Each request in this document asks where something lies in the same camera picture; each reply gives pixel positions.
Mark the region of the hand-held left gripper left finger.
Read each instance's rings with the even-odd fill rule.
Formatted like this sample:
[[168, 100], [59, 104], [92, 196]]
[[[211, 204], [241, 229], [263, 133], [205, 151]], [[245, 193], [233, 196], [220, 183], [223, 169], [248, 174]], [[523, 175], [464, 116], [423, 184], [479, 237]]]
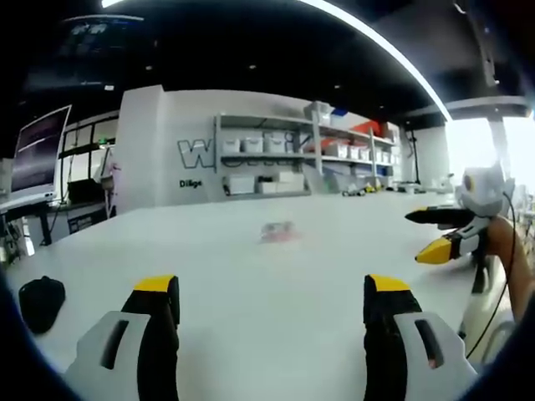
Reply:
[[82, 400], [177, 400], [179, 279], [148, 277], [78, 341], [64, 374]]

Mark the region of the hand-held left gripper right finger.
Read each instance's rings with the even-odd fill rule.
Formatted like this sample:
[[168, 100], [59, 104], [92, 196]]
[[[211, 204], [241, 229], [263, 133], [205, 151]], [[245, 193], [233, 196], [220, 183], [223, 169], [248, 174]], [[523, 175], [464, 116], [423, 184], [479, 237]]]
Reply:
[[365, 400], [457, 400], [476, 380], [465, 344], [409, 286], [364, 277]]

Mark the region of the person's right hand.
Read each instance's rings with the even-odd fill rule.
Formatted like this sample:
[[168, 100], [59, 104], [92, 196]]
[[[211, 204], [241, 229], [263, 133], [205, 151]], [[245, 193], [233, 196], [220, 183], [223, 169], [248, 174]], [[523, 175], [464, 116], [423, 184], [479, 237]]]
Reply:
[[517, 233], [501, 216], [494, 217], [487, 228], [487, 255], [496, 256], [509, 277], [517, 247]]

